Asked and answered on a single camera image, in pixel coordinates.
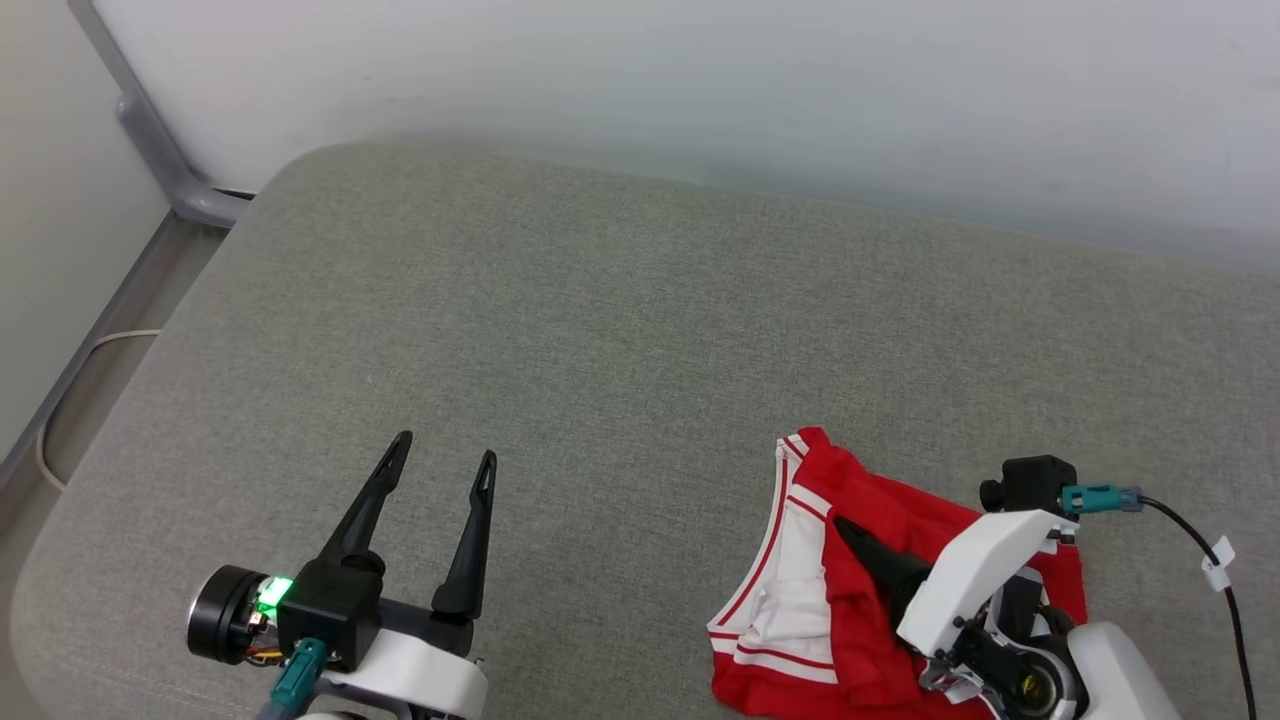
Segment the red fabric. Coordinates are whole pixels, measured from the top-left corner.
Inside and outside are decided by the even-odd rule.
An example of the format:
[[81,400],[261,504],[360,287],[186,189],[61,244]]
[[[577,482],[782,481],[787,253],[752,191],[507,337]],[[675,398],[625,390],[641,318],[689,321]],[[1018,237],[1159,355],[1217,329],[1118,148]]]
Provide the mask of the red fabric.
[[[831,603],[832,657],[846,703],[844,716],[989,719],[991,711],[979,700],[951,705],[942,693],[925,693],[919,687],[924,660],[913,657],[896,641],[888,626],[887,607],[870,575],[832,524],[837,515],[847,518],[892,550],[934,562],[947,542],[978,519],[978,512],[868,473],[851,452],[833,446],[818,428],[805,428],[800,436],[809,452],[795,482],[832,502],[823,566]],[[1050,601],[1076,623],[1085,623],[1078,551],[1060,547],[1057,555],[1039,553],[1029,565],[1043,575]]]

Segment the green led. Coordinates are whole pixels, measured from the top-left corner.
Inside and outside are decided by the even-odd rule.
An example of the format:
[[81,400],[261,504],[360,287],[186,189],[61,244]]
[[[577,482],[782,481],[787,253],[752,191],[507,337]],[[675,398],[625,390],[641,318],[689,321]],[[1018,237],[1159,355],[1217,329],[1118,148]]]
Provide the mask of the green led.
[[289,592],[293,587],[293,580],[289,578],[275,577],[271,578],[266,587],[257,593],[257,611],[266,615],[275,621],[275,609],[284,600],[284,593]]

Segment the stitching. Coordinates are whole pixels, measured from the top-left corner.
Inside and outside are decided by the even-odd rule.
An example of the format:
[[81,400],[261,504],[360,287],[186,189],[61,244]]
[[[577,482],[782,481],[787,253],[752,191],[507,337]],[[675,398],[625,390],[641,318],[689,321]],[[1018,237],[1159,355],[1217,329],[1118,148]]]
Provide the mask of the stitching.
[[[51,660],[55,665],[72,665],[72,666],[78,665],[81,669],[77,670],[77,671],[81,673],[81,674],[88,675],[91,678],[95,678],[95,679],[99,679],[99,680],[102,680],[102,682],[106,682],[106,683],[115,683],[118,685],[132,688],[132,689],[136,689],[138,692],[143,692],[146,694],[151,694],[151,696],[166,698],[166,700],[173,700],[175,702],[180,702],[182,705],[188,705],[191,707],[200,707],[200,706],[198,705],[192,705],[189,702],[183,702],[183,701],[180,701],[178,698],[172,698],[169,696],[164,696],[164,694],[160,694],[160,693],[156,693],[156,692],[152,692],[152,691],[146,691],[146,689],[134,687],[132,683],[122,683],[119,680],[111,680],[110,678],[108,678],[105,675],[100,675],[100,674],[92,673],[92,671],[86,671],[86,669],[88,669],[88,670],[100,670],[102,673],[109,673],[111,675],[119,675],[122,678],[128,678],[131,680],[141,680],[143,683],[150,683],[152,685],[159,685],[161,688],[165,688],[166,691],[179,692],[179,693],[183,693],[183,694],[187,694],[187,696],[191,696],[191,697],[198,697],[200,700],[204,700],[206,702],[215,702],[218,705],[225,705],[228,707],[234,707],[237,710],[246,710],[248,712],[253,712],[253,708],[250,707],[250,706],[247,706],[247,705],[241,705],[238,702],[229,702],[229,701],[225,701],[225,700],[218,700],[215,697],[204,696],[204,694],[200,694],[197,692],[188,691],[186,688],[179,688],[177,685],[170,685],[169,683],[163,683],[160,680],[152,680],[151,678],[143,678],[141,675],[133,675],[132,673],[124,673],[122,670],[115,670],[114,667],[108,667],[106,665],[97,665],[97,664],[90,662],[87,660],[81,660],[79,657],[74,657],[74,656],[54,657],[54,655],[49,650],[46,650],[45,647],[42,647],[42,646],[36,646],[33,650],[36,651],[36,653],[41,655],[45,660]],[[225,714],[225,712],[223,712],[220,710],[216,710],[214,707],[202,707],[201,710],[209,710],[210,712],[218,712],[219,715],[223,715],[225,717],[238,717],[238,715],[228,715],[228,714]]]

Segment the wire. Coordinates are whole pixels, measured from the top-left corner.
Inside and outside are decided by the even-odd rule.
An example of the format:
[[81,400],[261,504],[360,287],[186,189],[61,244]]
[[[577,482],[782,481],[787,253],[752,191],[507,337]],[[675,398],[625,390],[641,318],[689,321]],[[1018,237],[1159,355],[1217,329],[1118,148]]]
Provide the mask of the wire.
[[[1178,527],[1185,530],[1187,534],[1196,541],[1196,544],[1204,551],[1204,555],[1208,556],[1208,561],[1212,562],[1215,568],[1222,565],[1222,562],[1217,559],[1217,553],[1213,552],[1213,548],[1204,541],[1204,536],[1199,534],[1199,532],[1197,532],[1190,523],[1184,520],[1178,512],[1174,512],[1171,507],[1144,495],[1138,496],[1138,502],[1164,512],[1170,520],[1178,523]],[[1244,682],[1244,705],[1248,708],[1249,720],[1257,720],[1258,706],[1257,701],[1253,698],[1253,680],[1249,678],[1249,659],[1244,655],[1244,630],[1240,626],[1240,607],[1235,602],[1235,592],[1231,585],[1222,588],[1222,594],[1226,596],[1226,607],[1231,611],[1231,633],[1235,635],[1235,660],[1240,664],[1240,680]]]
[[[88,352],[90,355],[92,355],[93,351],[97,350],[99,347],[102,347],[104,345],[116,340],[127,340],[131,337],[156,337],[159,334],[160,331],[125,331],[123,333],[111,333],[109,336],[100,337],[97,342],[93,343],[93,347],[88,350]],[[67,483],[58,479],[58,475],[55,475],[54,471],[49,469],[49,462],[45,461],[45,436],[49,434],[49,421],[54,418],[54,413],[56,411],[58,411],[58,405],[54,405],[54,410],[49,414],[49,418],[45,418],[45,421],[40,424],[40,430],[36,432],[36,466],[40,468],[40,474],[44,475],[46,480],[49,480],[49,484],[54,486],[58,489],[58,492],[63,492],[64,489],[67,489]]]

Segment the red stripe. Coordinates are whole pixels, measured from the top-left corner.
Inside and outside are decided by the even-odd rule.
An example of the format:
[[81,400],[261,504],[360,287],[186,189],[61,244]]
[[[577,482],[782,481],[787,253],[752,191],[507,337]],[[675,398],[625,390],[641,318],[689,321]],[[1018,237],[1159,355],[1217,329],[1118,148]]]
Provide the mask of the red stripe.
[[804,460],[804,452],[800,452],[800,448],[791,443],[791,438],[785,437],[782,438],[782,442],[787,443],[787,447],[791,448],[791,452],[795,452],[796,455],[800,456],[801,460]]
[[728,611],[719,616],[718,620],[712,623],[713,625],[722,625],[726,618],[732,616],[737,612],[737,609],[742,606],[742,601],[746,596],[751,593],[751,588],[755,587],[755,580],[760,579],[760,573],[764,571],[764,566],[769,562],[769,553],[773,552],[773,543],[778,542],[778,532],[782,530],[782,511],[786,509],[786,496],[787,496],[787,459],[782,459],[782,482],[778,483],[778,511],[773,514],[773,530],[769,533],[769,542],[764,546],[764,555],[760,556],[760,564],[755,568],[755,573],[751,574],[751,579],[746,582],[746,587],[739,593],[737,600],[730,606]]
[[809,507],[808,505],[805,505],[804,502],[800,502],[799,500],[796,500],[794,497],[788,497],[787,502],[794,502],[794,503],[799,505],[801,510],[808,510],[809,512],[813,512],[813,516],[817,518],[817,519],[819,519],[819,520],[826,520],[827,519],[827,516],[823,515],[822,512],[818,512],[813,507]]
[[817,660],[808,660],[804,657],[796,657],[795,655],[787,655],[785,652],[778,652],[776,650],[768,650],[764,647],[742,647],[737,646],[739,652],[745,652],[746,655],[772,655],[774,657],[781,657],[782,660],[790,660],[799,665],[808,665],[809,667],[818,667],[820,670],[835,670],[836,666],[831,662],[818,662]]

